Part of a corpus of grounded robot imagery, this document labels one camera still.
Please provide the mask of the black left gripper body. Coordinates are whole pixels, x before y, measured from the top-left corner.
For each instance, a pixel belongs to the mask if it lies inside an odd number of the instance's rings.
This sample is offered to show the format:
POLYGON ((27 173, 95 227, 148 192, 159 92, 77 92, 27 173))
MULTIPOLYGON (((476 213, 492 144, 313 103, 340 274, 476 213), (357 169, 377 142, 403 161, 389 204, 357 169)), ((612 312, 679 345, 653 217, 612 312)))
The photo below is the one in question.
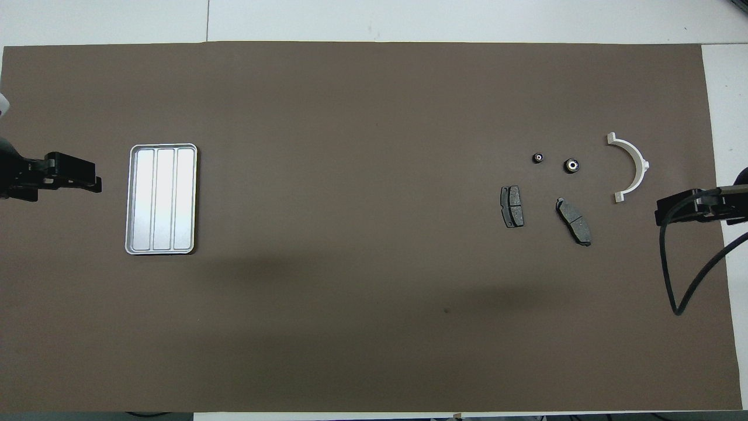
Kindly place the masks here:
POLYGON ((29 159, 0 137, 0 199, 8 199, 8 187, 36 187, 38 191, 83 189, 93 184, 96 177, 96 165, 90 161, 57 151, 43 159, 29 159))

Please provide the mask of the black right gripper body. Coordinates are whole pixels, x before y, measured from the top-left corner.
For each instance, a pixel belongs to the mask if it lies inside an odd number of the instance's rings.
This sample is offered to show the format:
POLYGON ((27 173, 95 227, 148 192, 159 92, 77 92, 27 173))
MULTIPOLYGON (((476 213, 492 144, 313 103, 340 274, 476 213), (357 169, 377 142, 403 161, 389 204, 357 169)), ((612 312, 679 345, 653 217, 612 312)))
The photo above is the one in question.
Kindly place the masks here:
POLYGON ((725 221, 729 214, 748 214, 748 166, 729 186, 690 189, 663 199, 674 199, 674 206, 663 224, 725 221))

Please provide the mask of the silver metal tray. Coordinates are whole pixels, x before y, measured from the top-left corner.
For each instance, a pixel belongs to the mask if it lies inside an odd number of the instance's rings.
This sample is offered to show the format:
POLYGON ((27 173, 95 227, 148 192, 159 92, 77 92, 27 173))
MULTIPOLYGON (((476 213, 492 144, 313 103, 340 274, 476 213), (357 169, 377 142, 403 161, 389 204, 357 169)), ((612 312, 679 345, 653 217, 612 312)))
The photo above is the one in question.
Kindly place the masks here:
POLYGON ((129 152, 124 250, 189 255, 196 248, 199 149, 189 142, 137 144, 129 152))

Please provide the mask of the curved dark grey brake pad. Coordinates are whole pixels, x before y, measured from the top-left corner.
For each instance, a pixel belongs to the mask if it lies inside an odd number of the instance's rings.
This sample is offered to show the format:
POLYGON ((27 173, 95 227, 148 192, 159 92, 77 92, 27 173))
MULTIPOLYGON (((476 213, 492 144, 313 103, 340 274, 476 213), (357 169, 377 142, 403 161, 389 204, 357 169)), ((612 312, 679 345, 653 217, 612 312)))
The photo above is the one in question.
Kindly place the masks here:
POLYGON ((556 202, 556 213, 567 227, 574 241, 581 246, 591 246, 591 230, 587 219, 569 200, 560 197, 556 202))

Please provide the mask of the rectangular dark grey brake pad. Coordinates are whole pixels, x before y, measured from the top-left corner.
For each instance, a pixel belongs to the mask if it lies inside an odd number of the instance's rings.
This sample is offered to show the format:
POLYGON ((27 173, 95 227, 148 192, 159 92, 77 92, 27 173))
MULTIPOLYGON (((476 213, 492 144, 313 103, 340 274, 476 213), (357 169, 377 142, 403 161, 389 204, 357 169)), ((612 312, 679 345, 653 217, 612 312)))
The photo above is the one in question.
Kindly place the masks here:
POLYGON ((521 193, 518 185, 508 185, 502 187, 500 194, 500 206, 505 226, 524 226, 521 193))

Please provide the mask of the brown table mat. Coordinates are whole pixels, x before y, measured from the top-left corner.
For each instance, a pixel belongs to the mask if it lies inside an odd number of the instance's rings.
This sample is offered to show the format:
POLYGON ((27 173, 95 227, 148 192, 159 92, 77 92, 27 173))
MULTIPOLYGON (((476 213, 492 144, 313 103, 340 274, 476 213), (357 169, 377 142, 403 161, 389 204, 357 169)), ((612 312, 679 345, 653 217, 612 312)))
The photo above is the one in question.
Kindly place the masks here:
POLYGON ((653 214, 716 186, 700 46, 27 46, 0 92, 103 186, 0 200, 0 413, 741 408, 726 267, 673 315, 653 214), (196 248, 129 255, 130 149, 182 142, 196 248))

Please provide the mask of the white semicircular plastic bracket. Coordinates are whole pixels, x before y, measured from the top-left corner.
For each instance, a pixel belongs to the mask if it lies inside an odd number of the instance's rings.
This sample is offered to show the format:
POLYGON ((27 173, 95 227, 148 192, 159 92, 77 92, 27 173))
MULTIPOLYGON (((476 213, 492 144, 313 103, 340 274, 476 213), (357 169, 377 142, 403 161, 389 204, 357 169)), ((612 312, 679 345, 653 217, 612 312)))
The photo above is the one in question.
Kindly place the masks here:
POLYGON ((634 176, 626 189, 614 192, 614 202, 623 203, 625 198, 639 188, 643 179, 650 168, 650 163, 647 161, 638 147, 634 146, 625 139, 620 139, 615 132, 609 132, 606 135, 606 141, 609 146, 619 147, 625 151, 631 158, 634 165, 634 176))

